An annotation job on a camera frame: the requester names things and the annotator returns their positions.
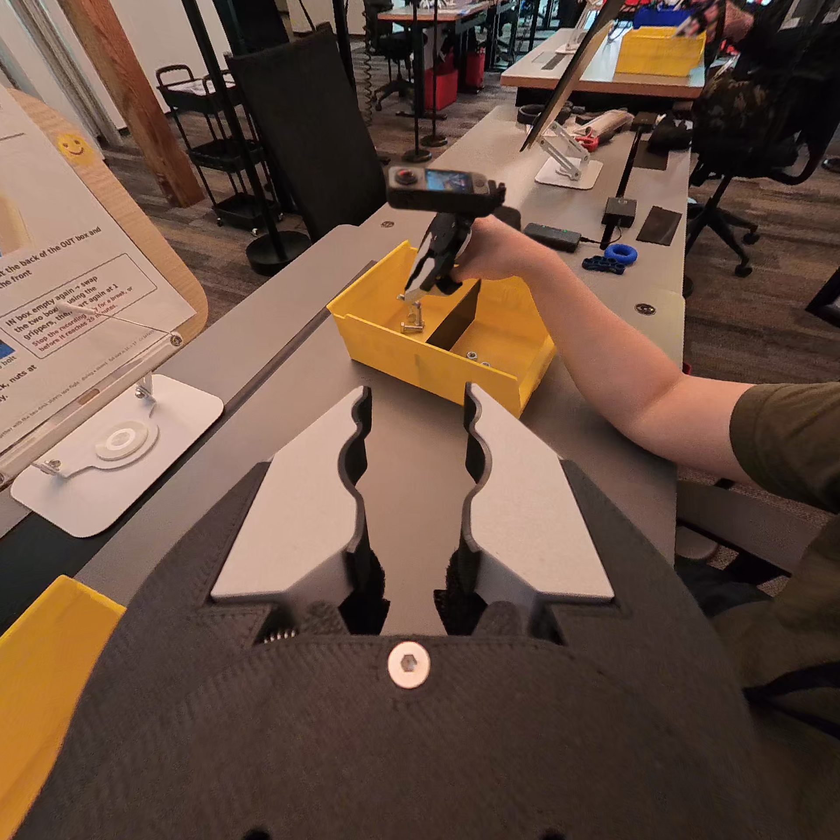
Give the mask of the black utility cart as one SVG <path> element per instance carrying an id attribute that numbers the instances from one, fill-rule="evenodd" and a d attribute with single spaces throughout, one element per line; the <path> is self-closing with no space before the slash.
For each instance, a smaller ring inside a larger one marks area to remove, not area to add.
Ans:
<path id="1" fill-rule="evenodd" d="M 195 166 L 219 227 L 247 230 L 258 237 L 265 233 L 265 220 L 259 202 L 249 186 L 245 157 L 232 137 L 222 97 L 209 75 L 197 77 L 188 65 L 163 66 L 155 72 L 157 88 L 168 106 L 181 135 L 187 156 Z M 191 140 L 182 117 L 202 119 L 205 136 Z M 229 194 L 215 196 L 207 172 L 227 177 Z"/>

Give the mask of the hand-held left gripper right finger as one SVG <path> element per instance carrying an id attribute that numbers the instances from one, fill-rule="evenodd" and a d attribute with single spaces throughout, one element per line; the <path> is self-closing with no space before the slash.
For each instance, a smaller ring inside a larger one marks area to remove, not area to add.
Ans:
<path id="1" fill-rule="evenodd" d="M 548 605 L 615 599 L 566 467 L 569 465 L 477 383 L 465 385 L 464 501 L 458 547 L 435 605 L 448 635 L 469 635 L 493 603 L 526 627 Z"/>

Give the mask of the tilted display board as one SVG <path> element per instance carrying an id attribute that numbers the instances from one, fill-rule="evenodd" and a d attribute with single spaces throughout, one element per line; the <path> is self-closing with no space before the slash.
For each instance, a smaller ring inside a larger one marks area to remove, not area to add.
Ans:
<path id="1" fill-rule="evenodd" d="M 520 152 L 528 151 L 541 141 L 543 135 L 557 119 L 572 90 L 580 80 L 597 50 L 609 34 L 613 21 L 620 14 L 623 1 L 604 1 L 591 26 L 580 37 L 575 52 L 570 56 L 563 75 L 536 122 L 531 126 Z"/>

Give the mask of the blue plastic bin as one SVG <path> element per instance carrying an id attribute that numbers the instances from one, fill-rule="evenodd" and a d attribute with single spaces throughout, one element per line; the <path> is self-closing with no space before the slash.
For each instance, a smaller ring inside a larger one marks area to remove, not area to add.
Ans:
<path id="1" fill-rule="evenodd" d="M 690 9 L 664 3 L 638 5 L 633 16 L 633 28 L 677 28 L 690 16 Z"/>

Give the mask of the wooden post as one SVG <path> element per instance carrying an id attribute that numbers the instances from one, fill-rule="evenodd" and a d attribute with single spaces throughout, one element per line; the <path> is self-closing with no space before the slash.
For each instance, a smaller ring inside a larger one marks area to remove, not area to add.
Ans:
<path id="1" fill-rule="evenodd" d="M 167 202 L 191 207 L 204 192 L 109 1 L 59 1 Z"/>

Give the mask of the black office chair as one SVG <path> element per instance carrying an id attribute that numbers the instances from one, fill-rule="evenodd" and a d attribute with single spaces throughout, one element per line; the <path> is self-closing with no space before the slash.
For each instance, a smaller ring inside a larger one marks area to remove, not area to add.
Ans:
<path id="1" fill-rule="evenodd" d="M 738 52 L 706 82 L 692 109 L 697 162 L 690 182 L 699 186 L 713 175 L 721 182 L 689 212 L 686 251 L 711 228 L 737 255 L 735 275 L 748 277 L 750 258 L 732 225 L 747 230 L 749 245 L 759 238 L 758 226 L 724 212 L 721 199 L 734 179 L 796 186 L 822 162 L 838 129 L 838 2 L 702 2 L 679 34 L 713 35 Z"/>

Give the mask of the yellow plastic bin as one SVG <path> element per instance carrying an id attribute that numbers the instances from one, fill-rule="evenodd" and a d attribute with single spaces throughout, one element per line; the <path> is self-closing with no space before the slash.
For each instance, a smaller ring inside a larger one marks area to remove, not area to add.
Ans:
<path id="1" fill-rule="evenodd" d="M 125 607 L 57 577 L 1 639 L 1 838 L 39 794 Z"/>
<path id="2" fill-rule="evenodd" d="M 677 36 L 675 27 L 632 28 L 621 39 L 617 74 L 687 77 L 703 62 L 706 33 Z"/>

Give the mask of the red storage box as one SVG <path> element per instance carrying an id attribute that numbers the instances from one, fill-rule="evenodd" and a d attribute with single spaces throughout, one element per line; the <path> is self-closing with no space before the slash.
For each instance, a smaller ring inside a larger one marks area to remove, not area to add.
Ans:
<path id="1" fill-rule="evenodd" d="M 455 66 L 439 62 L 437 68 L 429 67 L 424 72 L 423 103 L 431 112 L 435 105 L 443 110 L 454 103 L 458 96 L 459 72 Z"/>

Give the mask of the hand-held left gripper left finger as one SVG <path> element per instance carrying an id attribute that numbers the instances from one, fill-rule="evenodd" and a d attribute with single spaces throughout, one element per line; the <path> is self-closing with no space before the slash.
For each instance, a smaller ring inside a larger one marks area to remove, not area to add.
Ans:
<path id="1" fill-rule="evenodd" d="M 326 602 L 352 634 L 382 631 L 385 574 L 356 487 L 371 426 L 371 388 L 358 386 L 273 455 L 210 591 L 214 602 L 274 603 L 293 626 Z"/>

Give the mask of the person's right forearm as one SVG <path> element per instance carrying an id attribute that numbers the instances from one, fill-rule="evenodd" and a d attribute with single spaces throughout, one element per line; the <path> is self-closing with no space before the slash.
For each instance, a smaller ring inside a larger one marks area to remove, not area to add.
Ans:
<path id="1" fill-rule="evenodd" d="M 529 247 L 519 269 L 584 399 L 647 452 L 735 480 L 730 421 L 751 384 L 686 374 L 619 318 L 553 252 Z"/>

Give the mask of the black hub with lights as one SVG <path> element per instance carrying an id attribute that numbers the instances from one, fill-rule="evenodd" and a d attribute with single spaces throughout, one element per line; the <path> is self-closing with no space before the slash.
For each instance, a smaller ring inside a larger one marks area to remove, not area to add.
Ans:
<path id="1" fill-rule="evenodd" d="M 529 223 L 522 232 L 540 245 L 564 253 L 573 254 L 582 241 L 577 232 L 543 224 Z"/>

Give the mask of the black pouch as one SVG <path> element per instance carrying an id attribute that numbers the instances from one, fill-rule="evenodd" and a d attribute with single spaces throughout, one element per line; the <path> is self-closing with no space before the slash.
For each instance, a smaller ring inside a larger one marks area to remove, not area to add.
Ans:
<path id="1" fill-rule="evenodd" d="M 692 143 L 693 129 L 690 119 L 678 118 L 669 112 L 656 123 L 647 140 L 647 150 L 652 154 L 687 151 Z"/>

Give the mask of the black rectangular mat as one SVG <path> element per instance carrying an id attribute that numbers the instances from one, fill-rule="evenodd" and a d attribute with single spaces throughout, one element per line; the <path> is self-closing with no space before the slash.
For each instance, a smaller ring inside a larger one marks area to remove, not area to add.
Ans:
<path id="1" fill-rule="evenodd" d="M 682 218 L 681 212 L 653 205 L 636 235 L 636 241 L 670 247 Z"/>

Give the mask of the printed instruction sheet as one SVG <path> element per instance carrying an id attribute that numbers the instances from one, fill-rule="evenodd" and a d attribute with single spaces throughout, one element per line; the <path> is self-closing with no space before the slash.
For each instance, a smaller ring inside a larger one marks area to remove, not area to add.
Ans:
<path id="1" fill-rule="evenodd" d="M 74 127 L 2 88 L 2 458 L 98 386 L 161 362 L 203 326 L 191 272 L 98 159 L 56 148 Z"/>

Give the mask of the yellow bin with divider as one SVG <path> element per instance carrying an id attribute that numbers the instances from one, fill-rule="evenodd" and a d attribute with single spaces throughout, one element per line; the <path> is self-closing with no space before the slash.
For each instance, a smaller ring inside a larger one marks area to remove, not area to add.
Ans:
<path id="1" fill-rule="evenodd" d="M 481 281 L 473 323 L 451 351 L 444 351 L 426 345 L 426 339 L 477 279 L 450 297 L 425 297 L 425 330 L 404 334 L 407 306 L 397 295 L 416 254 L 402 242 L 328 305 L 351 359 L 459 405 L 466 383 L 477 383 L 520 417 L 555 355 L 527 285 L 518 277 Z M 467 351 L 477 352 L 478 360 L 465 358 Z"/>

